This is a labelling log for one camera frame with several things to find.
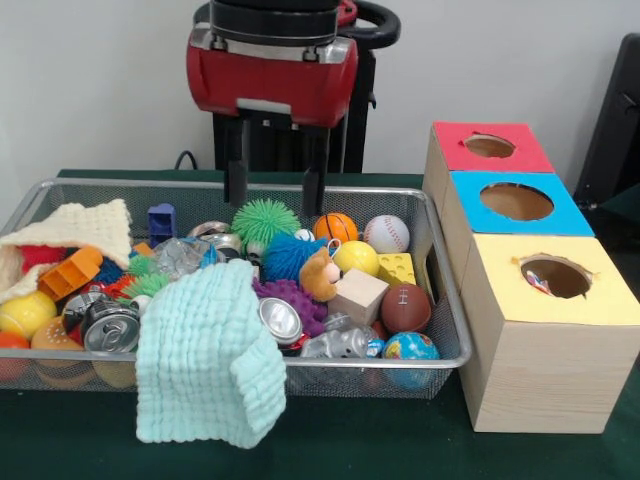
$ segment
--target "wooden box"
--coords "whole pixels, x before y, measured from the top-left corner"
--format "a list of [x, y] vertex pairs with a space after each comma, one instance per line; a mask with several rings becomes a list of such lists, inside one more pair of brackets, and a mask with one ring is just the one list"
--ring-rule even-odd
[[440, 216], [453, 171], [553, 173], [554, 169], [527, 125], [436, 122], [422, 189], [431, 195]]
[[551, 173], [452, 172], [441, 223], [458, 288], [474, 232], [593, 236]]
[[476, 431], [604, 430], [640, 349], [640, 306], [595, 238], [475, 234], [461, 294]]
[[336, 283], [338, 294], [328, 303], [329, 314], [346, 313], [360, 325], [371, 325], [389, 284], [352, 268]]

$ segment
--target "white wall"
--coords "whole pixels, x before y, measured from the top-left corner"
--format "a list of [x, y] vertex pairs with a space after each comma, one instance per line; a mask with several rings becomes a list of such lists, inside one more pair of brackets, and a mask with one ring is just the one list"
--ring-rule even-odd
[[[203, 2], [0, 2], [0, 221], [63, 167], [170, 168], [183, 148], [212, 164], [184, 66]], [[640, 2], [382, 3], [403, 35], [378, 55], [365, 171], [422, 173], [434, 120], [523, 121], [573, 187]]]

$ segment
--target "green spiky ball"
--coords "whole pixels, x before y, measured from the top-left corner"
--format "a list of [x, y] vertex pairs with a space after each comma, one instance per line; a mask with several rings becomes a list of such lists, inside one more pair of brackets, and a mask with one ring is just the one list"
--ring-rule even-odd
[[254, 200], [236, 213], [231, 231], [240, 235], [246, 251], [249, 243], [258, 243], [266, 249], [277, 233], [293, 235], [300, 230], [295, 213], [280, 201]]
[[145, 255], [136, 255], [129, 260], [129, 269], [127, 270], [134, 277], [141, 277], [151, 273], [158, 273], [155, 258]]
[[142, 275], [135, 279], [135, 281], [122, 289], [122, 293], [128, 295], [129, 299], [122, 299], [125, 303], [131, 302], [131, 299], [138, 295], [148, 295], [153, 297], [156, 293], [169, 285], [169, 275], [164, 273], [151, 273]]

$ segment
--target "blue lego brick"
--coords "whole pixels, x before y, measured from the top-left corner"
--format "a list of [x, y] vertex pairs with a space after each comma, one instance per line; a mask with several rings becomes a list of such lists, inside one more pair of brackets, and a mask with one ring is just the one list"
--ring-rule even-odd
[[158, 243], [177, 236], [176, 231], [176, 209], [168, 203], [161, 203], [155, 207], [149, 208], [149, 238], [151, 247], [155, 247]]

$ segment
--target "green tablecloth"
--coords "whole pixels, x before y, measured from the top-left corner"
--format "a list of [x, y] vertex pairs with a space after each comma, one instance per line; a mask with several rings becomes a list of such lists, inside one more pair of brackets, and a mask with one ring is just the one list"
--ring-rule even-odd
[[[215, 172], [63, 171], [61, 176], [219, 181]], [[298, 182], [258, 174], [256, 182]], [[416, 175], [329, 184], [419, 187]], [[132, 394], [0, 391], [0, 478], [640, 478], [640, 373], [599, 436], [476, 434], [452, 375], [431, 402], [291, 397], [250, 451], [223, 442], [144, 445]]]

